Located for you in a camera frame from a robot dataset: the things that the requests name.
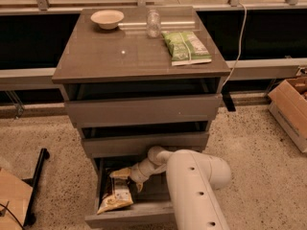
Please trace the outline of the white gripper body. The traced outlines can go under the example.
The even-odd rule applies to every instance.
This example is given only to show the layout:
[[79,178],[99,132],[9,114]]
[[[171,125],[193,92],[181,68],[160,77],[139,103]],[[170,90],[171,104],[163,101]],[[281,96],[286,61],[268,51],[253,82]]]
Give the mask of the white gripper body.
[[134,164],[130,168],[130,179],[135,183],[144,183],[153,174],[164,173],[166,165],[156,165],[149,158]]

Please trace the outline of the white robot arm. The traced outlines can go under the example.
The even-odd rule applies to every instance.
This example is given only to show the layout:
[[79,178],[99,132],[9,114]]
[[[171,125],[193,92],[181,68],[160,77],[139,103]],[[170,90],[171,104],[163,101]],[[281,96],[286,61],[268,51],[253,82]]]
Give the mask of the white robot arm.
[[214,194],[231,180],[231,169],[222,158],[155,146],[143,161],[110,176],[129,178],[141,189],[150,176],[158,173],[166,173],[178,230],[230,230]]

